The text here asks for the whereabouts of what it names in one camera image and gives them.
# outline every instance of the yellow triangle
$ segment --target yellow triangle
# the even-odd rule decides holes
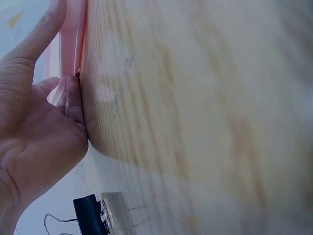
[[[23,12],[13,16],[11,19],[9,19],[7,21],[11,29],[13,29],[15,27],[16,23],[18,22],[18,20],[19,20],[19,18],[21,17],[22,14],[23,14]]]

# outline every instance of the finger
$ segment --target finger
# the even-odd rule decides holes
[[[83,103],[77,77],[71,77],[67,84],[67,106],[65,115],[85,130]]]
[[[40,88],[46,97],[56,88],[59,84],[60,79],[58,77],[50,77],[36,84],[38,88]]]
[[[9,57],[23,58],[35,64],[60,31],[67,12],[67,1],[56,0],[39,20],[30,34],[9,53]]]

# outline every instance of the pink folder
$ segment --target pink folder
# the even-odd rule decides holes
[[[60,75],[75,76],[80,70],[86,24],[87,0],[67,0],[67,15],[60,30]],[[51,48],[45,52],[45,74],[50,71]],[[51,100],[57,104],[66,85],[60,79],[58,89]]]

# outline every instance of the binder clip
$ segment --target binder clip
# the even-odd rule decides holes
[[[45,215],[44,226],[48,235],[51,235],[48,231],[46,220],[51,217],[60,223],[77,221],[81,235],[109,235],[110,234],[110,221],[107,214],[105,214],[104,206],[101,201],[97,202],[94,194],[87,197],[73,200],[76,219],[60,220],[51,214]],[[61,233],[60,235],[72,235],[67,233]]]
[[[60,220],[46,214],[44,226],[48,235],[51,235],[46,225],[48,217],[61,223],[77,221],[81,235],[136,235],[122,192],[101,193],[99,197],[100,201],[96,200],[95,194],[73,200],[76,219]]]

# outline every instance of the light wood surface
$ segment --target light wood surface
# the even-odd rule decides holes
[[[312,13],[308,0],[89,1],[88,134],[136,234],[313,233]]]

